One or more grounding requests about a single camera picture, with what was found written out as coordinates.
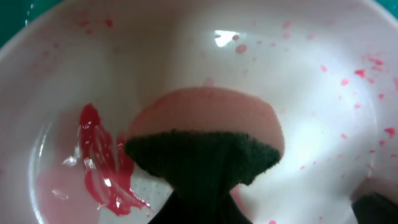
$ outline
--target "bowl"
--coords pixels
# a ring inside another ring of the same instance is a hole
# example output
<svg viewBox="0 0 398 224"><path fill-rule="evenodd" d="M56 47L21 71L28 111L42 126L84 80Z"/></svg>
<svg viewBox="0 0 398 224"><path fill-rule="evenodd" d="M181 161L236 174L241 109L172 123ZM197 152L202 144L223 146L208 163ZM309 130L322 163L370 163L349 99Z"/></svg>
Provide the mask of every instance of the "bowl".
<svg viewBox="0 0 398 224"><path fill-rule="evenodd" d="M2 222L148 223L172 188L128 164L130 203L99 203L113 182L88 169L80 113L98 111L116 152L146 106L206 86L260 98L282 126L280 164L231 191L246 217L356 223L367 192L398 202L397 31L368 0L65 1L0 52Z"/></svg>

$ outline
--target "green background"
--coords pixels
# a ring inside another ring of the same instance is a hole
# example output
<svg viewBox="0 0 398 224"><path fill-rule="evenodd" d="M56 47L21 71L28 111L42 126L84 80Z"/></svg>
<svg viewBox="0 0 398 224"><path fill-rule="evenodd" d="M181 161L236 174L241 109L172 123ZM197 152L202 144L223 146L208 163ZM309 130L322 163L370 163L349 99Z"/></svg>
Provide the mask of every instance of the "green background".
<svg viewBox="0 0 398 224"><path fill-rule="evenodd" d="M0 6L0 46L30 21L40 16L61 0L7 0ZM398 0L378 0L395 17L398 17Z"/></svg>

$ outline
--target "dark green sponge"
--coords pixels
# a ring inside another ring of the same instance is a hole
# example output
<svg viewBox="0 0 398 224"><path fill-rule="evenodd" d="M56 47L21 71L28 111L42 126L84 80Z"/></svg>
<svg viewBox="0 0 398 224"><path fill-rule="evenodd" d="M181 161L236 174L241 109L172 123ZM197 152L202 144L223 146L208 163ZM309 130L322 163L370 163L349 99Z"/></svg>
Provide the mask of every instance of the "dark green sponge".
<svg viewBox="0 0 398 224"><path fill-rule="evenodd" d="M244 133L176 131L132 138L126 153L163 177L184 206L212 217L237 184L251 184L280 161L279 151Z"/></svg>

